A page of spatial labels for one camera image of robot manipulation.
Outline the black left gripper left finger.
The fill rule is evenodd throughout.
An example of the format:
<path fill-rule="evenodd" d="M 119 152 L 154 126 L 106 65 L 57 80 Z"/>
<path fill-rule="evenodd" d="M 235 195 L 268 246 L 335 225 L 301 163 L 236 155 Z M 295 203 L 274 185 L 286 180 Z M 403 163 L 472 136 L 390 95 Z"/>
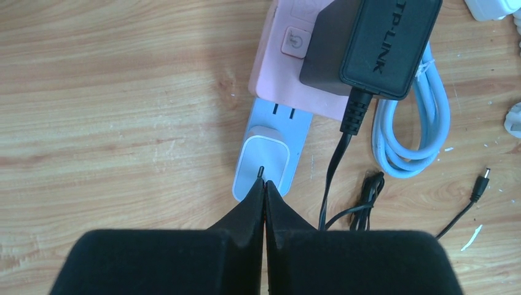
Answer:
<path fill-rule="evenodd" d="M 204 230 L 100 229 L 81 236 L 52 294 L 259 294 L 264 181 Z"/>

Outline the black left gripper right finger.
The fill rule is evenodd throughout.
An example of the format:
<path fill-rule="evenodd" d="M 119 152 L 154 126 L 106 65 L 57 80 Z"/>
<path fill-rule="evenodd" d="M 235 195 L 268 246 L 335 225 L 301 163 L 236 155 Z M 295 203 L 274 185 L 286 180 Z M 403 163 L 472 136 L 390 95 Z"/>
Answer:
<path fill-rule="evenodd" d="M 270 294 L 461 294 L 439 242 L 411 230 L 321 231 L 264 189 Z"/>

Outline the pink cube socket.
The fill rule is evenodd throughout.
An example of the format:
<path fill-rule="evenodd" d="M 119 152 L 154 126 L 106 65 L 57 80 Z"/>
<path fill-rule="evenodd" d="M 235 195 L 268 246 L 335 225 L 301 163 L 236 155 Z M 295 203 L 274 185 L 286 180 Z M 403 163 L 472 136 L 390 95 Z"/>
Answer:
<path fill-rule="evenodd" d="M 329 1 L 272 1 L 259 41 L 248 89 L 272 103 L 341 120 L 347 96 L 301 83 L 299 76 L 316 18 Z"/>

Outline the white colourful power strip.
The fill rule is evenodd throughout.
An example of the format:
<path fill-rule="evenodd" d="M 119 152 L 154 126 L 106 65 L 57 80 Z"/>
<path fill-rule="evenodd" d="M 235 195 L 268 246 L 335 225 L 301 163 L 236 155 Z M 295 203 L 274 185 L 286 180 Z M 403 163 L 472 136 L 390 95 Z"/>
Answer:
<path fill-rule="evenodd" d="M 502 20 L 520 9 L 520 0 L 465 0 L 464 2 L 478 22 Z"/>

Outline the small white charger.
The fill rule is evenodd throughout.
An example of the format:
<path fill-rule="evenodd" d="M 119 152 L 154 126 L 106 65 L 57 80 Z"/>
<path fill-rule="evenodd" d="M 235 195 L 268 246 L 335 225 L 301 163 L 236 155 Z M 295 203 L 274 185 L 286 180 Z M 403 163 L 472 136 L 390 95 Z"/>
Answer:
<path fill-rule="evenodd" d="M 290 150 L 282 134 L 273 128 L 253 126 L 246 134 L 232 186 L 234 198 L 244 200 L 257 179 L 260 167 L 262 178 L 273 181 L 281 196 L 289 192 Z"/>

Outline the light blue power strip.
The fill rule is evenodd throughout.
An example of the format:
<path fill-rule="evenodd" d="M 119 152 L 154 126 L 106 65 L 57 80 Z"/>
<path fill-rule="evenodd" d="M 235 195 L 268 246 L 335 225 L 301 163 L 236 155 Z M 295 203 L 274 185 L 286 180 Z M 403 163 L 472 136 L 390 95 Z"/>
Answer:
<path fill-rule="evenodd" d="M 255 182 L 273 181 L 281 196 L 291 188 L 313 114 L 254 99 L 237 161 L 232 195 L 241 202 Z"/>

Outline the small black power adapter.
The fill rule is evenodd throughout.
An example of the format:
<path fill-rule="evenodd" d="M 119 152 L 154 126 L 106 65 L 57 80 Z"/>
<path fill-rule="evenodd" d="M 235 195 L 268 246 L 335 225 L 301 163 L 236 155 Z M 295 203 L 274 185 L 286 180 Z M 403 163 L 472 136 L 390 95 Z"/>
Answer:
<path fill-rule="evenodd" d="M 442 1 L 332 1 L 316 18 L 299 80 L 336 95 L 352 88 L 403 100 Z"/>

